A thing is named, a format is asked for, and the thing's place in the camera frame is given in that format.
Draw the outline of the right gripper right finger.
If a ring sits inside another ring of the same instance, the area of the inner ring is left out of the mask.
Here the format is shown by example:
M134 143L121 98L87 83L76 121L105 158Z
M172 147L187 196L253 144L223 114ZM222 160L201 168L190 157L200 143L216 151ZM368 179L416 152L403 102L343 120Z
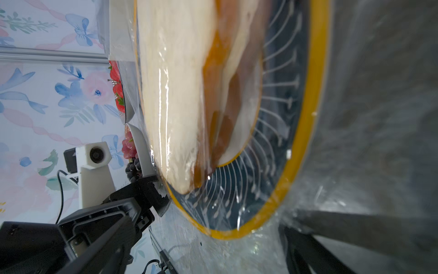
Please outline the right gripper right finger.
M438 220L296 210L279 225L291 274L435 274Z

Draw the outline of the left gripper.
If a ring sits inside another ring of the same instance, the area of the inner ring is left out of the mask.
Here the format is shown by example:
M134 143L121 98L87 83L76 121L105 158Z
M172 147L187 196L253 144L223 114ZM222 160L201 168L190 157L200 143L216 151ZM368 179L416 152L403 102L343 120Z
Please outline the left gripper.
M171 202L156 175L137 179L101 205L59 224L6 221L1 225L3 274L123 274L131 249Z

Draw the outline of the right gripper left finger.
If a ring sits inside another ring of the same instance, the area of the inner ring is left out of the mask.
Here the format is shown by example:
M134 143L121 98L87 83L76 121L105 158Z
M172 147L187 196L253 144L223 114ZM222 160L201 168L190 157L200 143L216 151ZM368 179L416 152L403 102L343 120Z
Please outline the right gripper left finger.
M122 274L136 239L137 217L86 215L65 219L58 231L68 262L60 274Z

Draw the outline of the blue yellow-rimmed plate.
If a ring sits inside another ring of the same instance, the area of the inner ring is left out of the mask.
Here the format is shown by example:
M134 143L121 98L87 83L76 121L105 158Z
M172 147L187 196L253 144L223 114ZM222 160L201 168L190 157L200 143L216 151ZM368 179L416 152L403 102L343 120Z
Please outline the blue yellow-rimmed plate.
M166 192L189 222L215 239L243 237L261 227L284 200L310 143L326 66L331 1L273 3L261 57L261 100L243 150L187 194ZM134 31L136 65L142 81Z

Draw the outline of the clear plastic wrap sheet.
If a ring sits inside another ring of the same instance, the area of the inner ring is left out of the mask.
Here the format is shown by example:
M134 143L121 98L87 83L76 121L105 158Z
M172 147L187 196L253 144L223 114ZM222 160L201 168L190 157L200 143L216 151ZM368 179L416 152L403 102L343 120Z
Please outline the clear plastic wrap sheet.
M313 133L284 200L258 229L221 240L164 187L171 204L149 232L178 273L290 274L279 225L296 210L438 219L438 3L331 3Z

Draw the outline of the cream plastic wrap dispenser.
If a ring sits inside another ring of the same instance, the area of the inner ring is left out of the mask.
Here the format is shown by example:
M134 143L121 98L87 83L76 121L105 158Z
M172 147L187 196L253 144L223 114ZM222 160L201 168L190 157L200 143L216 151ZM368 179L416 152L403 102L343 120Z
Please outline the cream plastic wrap dispenser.
M134 26L137 2L95 1L98 39L110 61L134 62Z

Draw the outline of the plate of grapes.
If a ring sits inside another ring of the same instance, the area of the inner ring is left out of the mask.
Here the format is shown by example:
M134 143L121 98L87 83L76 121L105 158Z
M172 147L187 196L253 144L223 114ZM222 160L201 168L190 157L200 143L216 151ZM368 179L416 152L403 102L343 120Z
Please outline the plate of grapes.
M122 153L128 164L125 173L130 183L140 178L156 175L148 145L143 133L136 126L126 124L125 139L122 141Z

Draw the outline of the glass bowl of strawberries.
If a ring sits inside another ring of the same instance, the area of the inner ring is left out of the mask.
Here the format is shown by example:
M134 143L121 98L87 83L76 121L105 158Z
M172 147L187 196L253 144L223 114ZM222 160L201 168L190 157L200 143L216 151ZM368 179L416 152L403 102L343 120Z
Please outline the glass bowl of strawberries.
M117 61L108 61L110 69L110 80L113 85L116 108L123 124L127 124L133 118L135 112L127 97L127 89L123 87L122 75Z

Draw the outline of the bread slices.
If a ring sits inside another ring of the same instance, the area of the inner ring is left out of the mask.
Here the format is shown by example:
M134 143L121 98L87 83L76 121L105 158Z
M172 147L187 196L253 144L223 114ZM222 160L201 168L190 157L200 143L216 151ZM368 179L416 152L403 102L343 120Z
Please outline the bread slices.
M142 108L155 165L179 194L247 144L271 1L138 1Z

